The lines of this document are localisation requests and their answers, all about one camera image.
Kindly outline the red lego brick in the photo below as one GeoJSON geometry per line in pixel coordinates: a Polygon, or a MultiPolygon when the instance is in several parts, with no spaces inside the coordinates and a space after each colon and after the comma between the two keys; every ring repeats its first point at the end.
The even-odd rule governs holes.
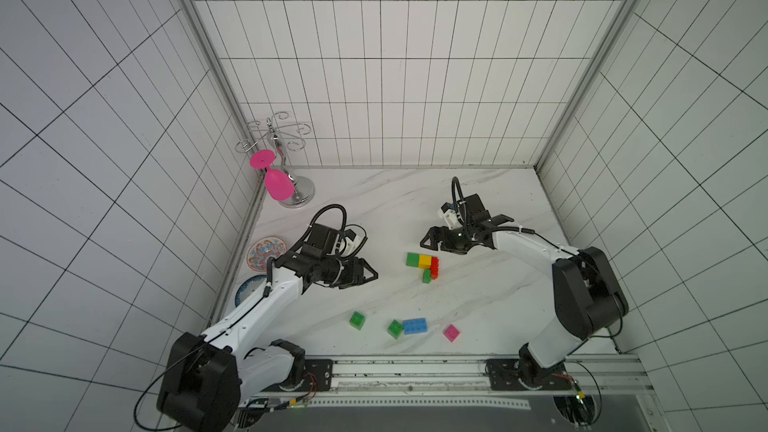
{"type": "Polygon", "coordinates": [[[431,258],[430,277],[432,280],[436,280],[439,277],[439,259],[437,257],[431,258]]]}

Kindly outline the magenta lego brick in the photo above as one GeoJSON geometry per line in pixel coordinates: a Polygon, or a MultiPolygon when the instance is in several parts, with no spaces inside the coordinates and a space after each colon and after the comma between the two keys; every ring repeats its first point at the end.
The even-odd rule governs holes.
{"type": "Polygon", "coordinates": [[[443,330],[443,335],[449,342],[453,343],[460,336],[460,331],[455,325],[450,324],[443,330]]]}

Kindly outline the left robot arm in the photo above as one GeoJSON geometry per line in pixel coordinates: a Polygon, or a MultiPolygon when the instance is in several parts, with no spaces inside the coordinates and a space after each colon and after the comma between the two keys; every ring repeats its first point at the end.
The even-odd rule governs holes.
{"type": "Polygon", "coordinates": [[[359,225],[313,224],[284,254],[268,258],[264,282],[239,306],[201,334],[185,333],[173,344],[157,410],[191,431],[221,431],[264,391],[312,392],[317,378],[306,369],[302,347],[285,339],[259,346],[257,340],[312,285],[348,289],[376,280],[377,272],[360,256],[366,242],[359,225]]]}

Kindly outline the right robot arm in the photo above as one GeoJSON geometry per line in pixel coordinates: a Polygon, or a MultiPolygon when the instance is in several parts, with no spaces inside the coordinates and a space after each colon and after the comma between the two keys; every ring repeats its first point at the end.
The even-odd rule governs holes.
{"type": "Polygon", "coordinates": [[[570,354],[628,313],[625,294],[601,249],[559,245],[507,215],[491,214],[479,195],[465,196],[458,186],[440,216],[444,224],[427,231],[422,248],[466,255],[485,247],[520,259],[551,280],[554,318],[518,353],[517,376],[528,388],[560,372],[570,354]]]}

